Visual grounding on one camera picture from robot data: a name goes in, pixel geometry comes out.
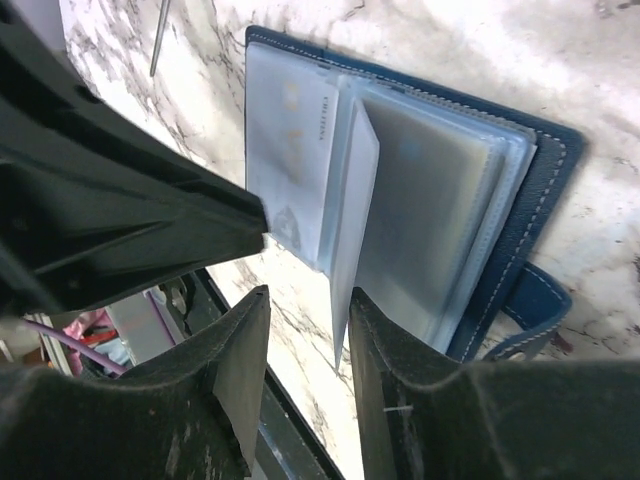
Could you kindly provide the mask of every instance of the white marble surface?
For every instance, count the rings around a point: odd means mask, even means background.
[[[239,184],[244,29],[252,23],[579,129],[589,151],[533,256],[569,289],[575,306],[562,339],[541,358],[640,356],[640,6],[173,0],[151,79],[159,1],[65,1],[69,54],[95,93]],[[323,279],[273,245],[210,271],[231,302],[252,285],[270,285],[269,361],[345,476],[362,477],[348,358],[340,375],[331,369]],[[501,318],[486,345],[509,331],[513,323]]]

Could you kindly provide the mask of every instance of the blue leather wallet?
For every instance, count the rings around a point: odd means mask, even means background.
[[[368,89],[368,92],[373,92],[370,93],[372,102],[375,100],[376,85],[380,84],[385,87],[384,92],[391,92],[389,93],[389,101],[393,100],[391,98],[395,95],[393,91],[397,91],[398,95],[408,94],[416,98],[421,95],[428,96],[431,99],[436,99],[433,102],[434,108],[439,108],[439,105],[442,104],[447,108],[450,107],[453,113],[458,110],[465,113],[475,112],[479,117],[491,118],[492,122],[497,125],[495,128],[504,128],[504,132],[506,132],[500,135],[496,134],[496,138],[503,139],[509,135],[511,135],[509,138],[516,140],[520,137],[531,137],[530,140],[535,148],[531,150],[529,157],[527,157],[525,150],[521,152],[522,162],[519,165],[526,168],[523,167],[520,177],[517,172],[514,174],[514,178],[517,177],[519,187],[514,189],[514,194],[509,199],[509,208],[505,211],[505,218],[500,221],[500,227],[494,229],[495,238],[491,243],[492,248],[484,258],[484,267],[480,270],[477,282],[474,283],[464,313],[460,312],[459,318],[461,317],[461,319],[451,341],[448,342],[446,353],[458,361],[474,359],[496,314],[502,310],[511,316],[523,331],[497,345],[485,358],[504,359],[516,354],[518,357],[524,358],[535,356],[555,333],[560,321],[571,307],[571,299],[549,274],[528,263],[527,257],[583,151],[582,136],[575,130],[547,120],[426,80],[410,77],[379,65],[355,60],[262,27],[250,26],[247,28],[246,45],[247,49],[251,45],[264,45],[276,51],[293,54],[312,61],[315,66],[339,72],[343,76],[353,77],[356,79],[356,84],[358,79],[362,79],[362,82],[366,83],[364,88]],[[292,92],[285,92],[285,100],[289,93]],[[323,112],[333,108],[331,96],[327,94],[324,98],[324,103],[319,107]],[[251,126],[247,121],[246,111],[245,122],[247,123],[246,127],[250,130]],[[363,130],[363,132],[362,135],[366,136],[366,131]],[[296,143],[297,136],[301,134],[292,134],[290,131],[288,135],[290,147],[297,145],[296,148],[303,148],[299,146],[301,144]],[[493,138],[492,135],[492,131],[485,131],[482,136],[483,141],[489,137]],[[487,147],[487,152],[489,152],[487,158],[491,158],[490,154],[495,149],[503,147],[504,145],[500,147],[498,141]],[[485,170],[490,168],[492,168],[491,164],[487,161]],[[296,175],[304,175],[304,170],[297,171]],[[251,190],[251,182],[258,185],[261,181],[264,181],[262,177],[252,180],[248,176],[249,189]],[[373,197],[372,208],[376,201],[375,191]],[[266,207],[267,213],[269,213],[270,205],[268,202]],[[288,215],[291,214],[291,211],[288,208],[283,211],[285,212],[284,217],[280,215],[278,218],[284,219],[282,231],[285,232],[290,227],[287,221],[290,220]],[[287,239],[293,242],[292,245],[299,248],[300,232],[296,231],[295,233],[296,238],[289,236]],[[363,255],[366,244],[365,235]],[[316,255],[317,250],[318,248],[313,250],[313,262],[315,263],[311,263],[315,268],[322,270],[322,252],[320,251]],[[362,266],[358,268],[358,276],[360,276]]]

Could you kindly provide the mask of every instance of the plastic card sleeve page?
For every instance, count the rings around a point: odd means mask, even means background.
[[[353,121],[345,164],[342,212],[329,275],[336,368],[340,363],[371,195],[378,168],[379,142],[360,100],[353,102]]]
[[[318,269],[337,75],[256,44],[246,70],[247,190],[262,199],[273,238]]]

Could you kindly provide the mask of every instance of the black plastic part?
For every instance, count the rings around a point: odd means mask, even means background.
[[[361,289],[350,315],[367,479],[640,478],[640,363],[458,364]]]
[[[0,11],[0,309],[94,309],[263,248],[257,197],[120,117]]]
[[[257,287],[118,380],[0,369],[0,471],[15,479],[242,479],[255,460],[269,339]]]
[[[197,332],[230,307],[206,270],[197,270],[183,279],[186,281],[187,277],[193,281],[196,293],[186,321],[193,332]],[[268,365],[262,390],[256,460],[269,480],[344,479]]]

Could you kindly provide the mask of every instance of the blue leather strap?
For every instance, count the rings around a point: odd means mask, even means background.
[[[496,314],[503,309],[519,323],[523,333],[496,346],[487,358],[507,358],[518,352],[527,358],[534,356],[553,335],[571,301],[555,280],[526,260],[582,154],[582,136],[545,119],[355,60],[280,32],[250,26],[246,45],[254,41],[324,62],[329,68],[352,75],[423,92],[437,101],[463,105],[469,111],[506,119],[536,132],[536,154],[447,350],[447,355],[455,360],[473,360]]]
[[[502,311],[523,332],[496,345],[484,358],[500,360],[518,353],[523,353],[525,359],[533,358],[553,337],[570,308],[571,297],[567,292],[548,273],[525,263],[502,305]],[[484,334],[476,336],[474,350],[480,347],[483,338]]]

